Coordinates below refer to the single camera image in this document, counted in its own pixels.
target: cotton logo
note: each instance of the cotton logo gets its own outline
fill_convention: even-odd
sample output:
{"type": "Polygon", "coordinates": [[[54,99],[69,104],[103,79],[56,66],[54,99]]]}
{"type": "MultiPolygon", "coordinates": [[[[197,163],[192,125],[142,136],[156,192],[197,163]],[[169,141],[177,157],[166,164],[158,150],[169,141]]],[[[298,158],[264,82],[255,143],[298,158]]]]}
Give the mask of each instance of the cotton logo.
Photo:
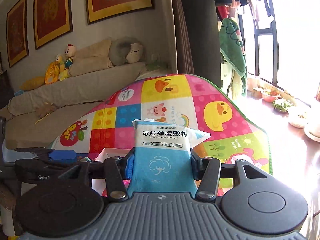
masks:
{"type": "Polygon", "coordinates": [[[155,171],[154,175],[159,175],[161,171],[168,173],[171,165],[168,158],[156,156],[150,161],[149,168],[151,171],[155,171]]]}

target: wet cotton package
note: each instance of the wet cotton package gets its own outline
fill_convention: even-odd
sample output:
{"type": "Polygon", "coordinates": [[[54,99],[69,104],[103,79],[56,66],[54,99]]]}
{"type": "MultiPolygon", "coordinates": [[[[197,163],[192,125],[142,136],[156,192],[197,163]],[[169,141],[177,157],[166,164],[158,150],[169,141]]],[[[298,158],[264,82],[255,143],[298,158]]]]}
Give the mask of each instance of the wet cotton package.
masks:
{"type": "Polygon", "coordinates": [[[196,193],[190,148],[210,137],[209,133],[163,122],[132,122],[135,151],[128,193],[196,193]]]}

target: yellow plush toy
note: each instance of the yellow plush toy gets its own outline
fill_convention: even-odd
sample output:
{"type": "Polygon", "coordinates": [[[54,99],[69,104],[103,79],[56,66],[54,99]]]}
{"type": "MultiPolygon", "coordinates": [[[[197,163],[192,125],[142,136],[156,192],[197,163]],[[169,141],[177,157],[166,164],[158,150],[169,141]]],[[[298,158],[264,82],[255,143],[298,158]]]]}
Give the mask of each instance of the yellow plush toy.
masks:
{"type": "Polygon", "coordinates": [[[44,77],[44,82],[46,85],[55,83],[58,81],[59,76],[59,66],[56,61],[50,63],[44,77]]]}
{"type": "Polygon", "coordinates": [[[62,80],[65,80],[66,78],[70,77],[70,74],[69,74],[69,69],[66,68],[64,71],[62,71],[60,74],[59,74],[59,80],[62,81],[62,80]]]}
{"type": "Polygon", "coordinates": [[[64,60],[62,55],[58,54],[56,57],[56,61],[59,63],[59,73],[63,72],[65,66],[64,66],[64,60]]]}

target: gray plush toy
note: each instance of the gray plush toy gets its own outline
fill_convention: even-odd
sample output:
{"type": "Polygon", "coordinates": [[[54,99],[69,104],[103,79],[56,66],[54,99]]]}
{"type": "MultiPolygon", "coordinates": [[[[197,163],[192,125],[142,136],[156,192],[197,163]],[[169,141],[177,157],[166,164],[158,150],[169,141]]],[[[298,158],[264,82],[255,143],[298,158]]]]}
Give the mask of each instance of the gray plush toy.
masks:
{"type": "Polygon", "coordinates": [[[109,58],[114,66],[121,66],[127,62],[127,55],[131,44],[140,43],[136,38],[124,37],[113,41],[109,50],[109,58]]]}

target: potted plant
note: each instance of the potted plant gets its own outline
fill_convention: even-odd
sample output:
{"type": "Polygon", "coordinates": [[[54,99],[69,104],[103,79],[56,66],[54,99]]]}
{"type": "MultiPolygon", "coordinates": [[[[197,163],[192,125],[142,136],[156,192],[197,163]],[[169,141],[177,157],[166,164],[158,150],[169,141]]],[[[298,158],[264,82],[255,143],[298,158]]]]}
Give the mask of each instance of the potted plant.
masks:
{"type": "Polygon", "coordinates": [[[264,89],[261,91],[263,100],[271,103],[279,98],[280,94],[277,90],[264,89]]]}
{"type": "Polygon", "coordinates": [[[276,99],[273,102],[273,108],[281,113],[288,112],[288,108],[293,106],[293,103],[291,103],[289,100],[286,100],[284,98],[276,99]]]}
{"type": "Polygon", "coordinates": [[[307,123],[307,112],[297,107],[288,109],[288,122],[296,128],[304,128],[307,123]]]}

